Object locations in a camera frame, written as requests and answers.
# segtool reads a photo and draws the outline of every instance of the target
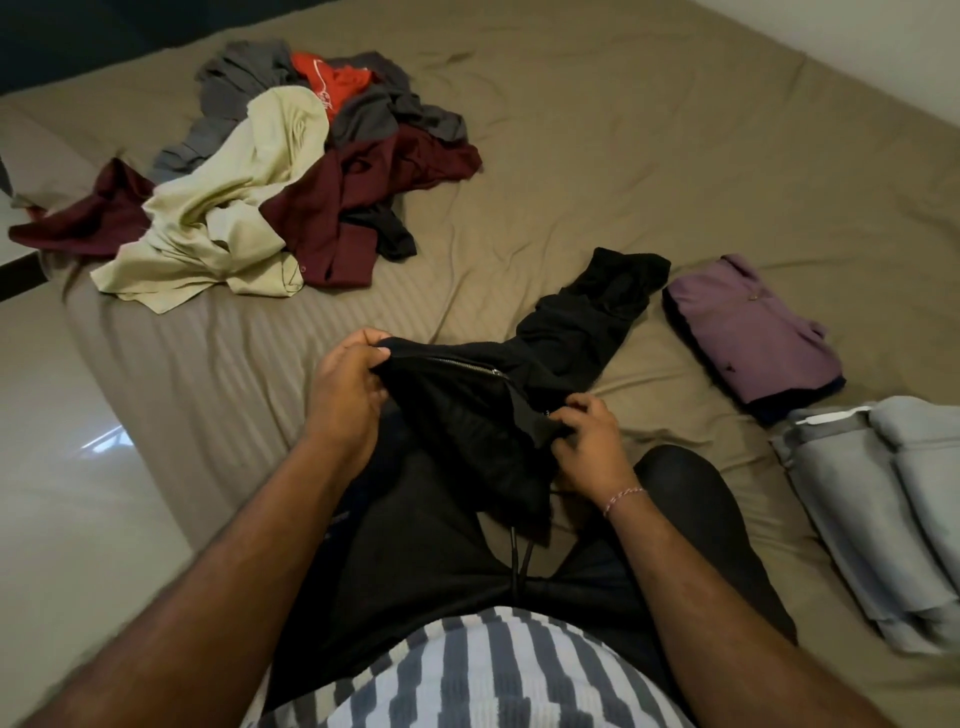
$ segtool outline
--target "black and white striped shirt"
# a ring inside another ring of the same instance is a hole
[[[656,685],[577,627],[510,607],[414,632],[352,679],[248,728],[686,728]]]

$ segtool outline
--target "hand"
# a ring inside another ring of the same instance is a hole
[[[323,358],[313,376],[303,440],[329,453],[345,488],[367,466],[376,445],[388,395],[370,369],[390,356],[389,349],[376,347],[389,337],[376,328],[355,331]]]
[[[620,426],[594,395],[570,395],[566,403],[550,419],[572,427],[574,434],[554,440],[553,454],[577,492],[602,509],[617,493],[637,485],[620,442]]]

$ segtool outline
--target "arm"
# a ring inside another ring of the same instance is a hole
[[[599,508],[636,487],[616,418],[591,395],[552,417],[564,476]],[[684,696],[705,728],[892,728],[868,700],[788,642],[731,587],[645,493],[621,498],[610,521],[650,606]]]
[[[233,522],[60,694],[24,723],[236,728],[386,399],[381,331],[351,335],[314,376],[300,442]]]

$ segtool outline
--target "brown bedsheet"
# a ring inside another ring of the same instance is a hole
[[[393,58],[426,101],[464,114],[485,169],[406,196],[420,255],[380,261],[370,290],[275,301],[219,286],[156,316],[48,261],[194,546],[294,442],[338,337],[366,324],[504,339],[597,245],[665,255],[674,275],[742,253],[830,328],[850,381],[835,401],[960,403],[960,131],[685,2],[344,0],[0,100],[0,157],[16,146],[30,161],[11,171],[30,173],[19,191],[41,204],[69,200],[111,154],[145,170],[198,113],[197,66],[228,38],[277,36]],[[59,144],[29,147],[45,134]],[[902,725],[955,723],[960,662],[903,658],[874,634],[766,433],[711,386],[659,298],[594,391],[632,454],[679,443],[723,471],[807,649]]]

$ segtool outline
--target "pink beaded bracelet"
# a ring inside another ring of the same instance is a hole
[[[603,509],[603,517],[608,518],[610,509],[616,505],[616,502],[621,498],[623,498],[624,496],[628,496],[630,493],[643,493],[643,489],[640,488],[639,486],[636,486],[635,488],[628,488],[625,491],[620,491],[618,494],[616,494],[610,500],[607,501],[607,507]]]

